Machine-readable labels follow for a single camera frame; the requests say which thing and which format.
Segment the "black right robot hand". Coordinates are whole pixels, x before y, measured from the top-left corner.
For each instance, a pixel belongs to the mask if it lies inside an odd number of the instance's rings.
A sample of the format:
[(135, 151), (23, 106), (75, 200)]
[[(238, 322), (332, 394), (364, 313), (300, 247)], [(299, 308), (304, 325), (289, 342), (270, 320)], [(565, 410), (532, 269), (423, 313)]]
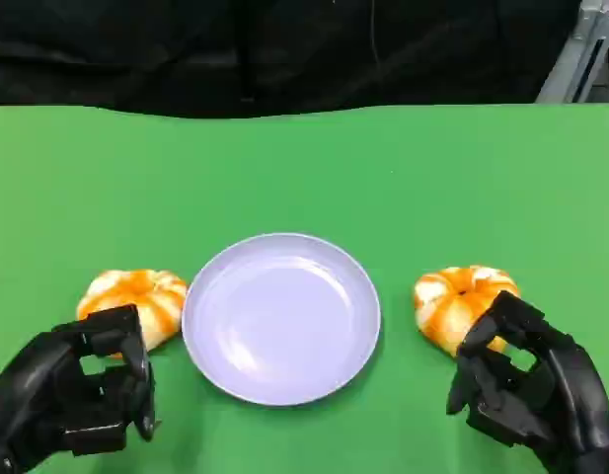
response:
[(446, 412), (550, 473), (609, 473), (609, 398), (584, 347), (503, 290), (456, 352)]

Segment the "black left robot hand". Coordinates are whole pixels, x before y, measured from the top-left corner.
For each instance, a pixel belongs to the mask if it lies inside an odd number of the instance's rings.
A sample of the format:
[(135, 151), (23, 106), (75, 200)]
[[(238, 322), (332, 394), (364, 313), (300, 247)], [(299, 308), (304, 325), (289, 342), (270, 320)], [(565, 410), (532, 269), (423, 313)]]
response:
[(27, 473), (59, 452), (126, 447), (156, 427), (155, 376), (128, 304), (41, 332), (0, 374), (0, 473)]

